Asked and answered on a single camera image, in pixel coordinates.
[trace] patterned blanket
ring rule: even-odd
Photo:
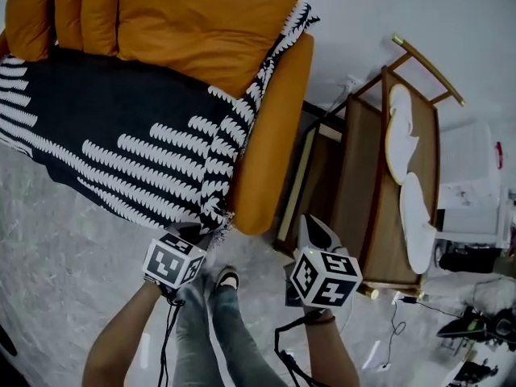
[[[225,227],[225,196],[282,53],[318,18],[300,1],[240,99],[170,69],[56,48],[0,64],[0,142],[134,223]]]

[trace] shoe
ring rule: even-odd
[[[239,274],[236,273],[236,269],[228,265],[220,272],[215,289],[218,289],[221,285],[229,285],[235,290],[239,288]]]

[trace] orange cushion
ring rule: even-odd
[[[104,56],[117,54],[118,6],[119,0],[82,0],[81,30],[86,53]]]
[[[54,0],[56,4],[56,32],[62,48],[82,50],[82,0]]]
[[[233,223],[246,235],[272,225],[298,133],[314,38],[306,33],[280,59],[228,194]]]
[[[120,0],[119,57],[239,97],[297,0]]]
[[[6,37],[13,55],[28,61],[48,57],[50,0],[7,0]]]

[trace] leg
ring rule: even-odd
[[[204,277],[198,277],[178,294],[185,300],[177,317],[175,387],[223,387],[217,357],[210,342]]]
[[[269,367],[240,316],[236,289],[219,285],[209,299],[217,340],[236,387],[286,387]]]

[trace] orange pillow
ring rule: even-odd
[[[62,48],[82,50],[82,0],[54,0],[57,40]]]
[[[7,0],[6,37],[10,52],[20,59],[48,57],[51,40],[50,0]]]
[[[297,0],[120,0],[119,57],[167,66],[239,97]]]
[[[119,0],[82,0],[81,30],[86,53],[104,56],[117,54],[118,8]]]

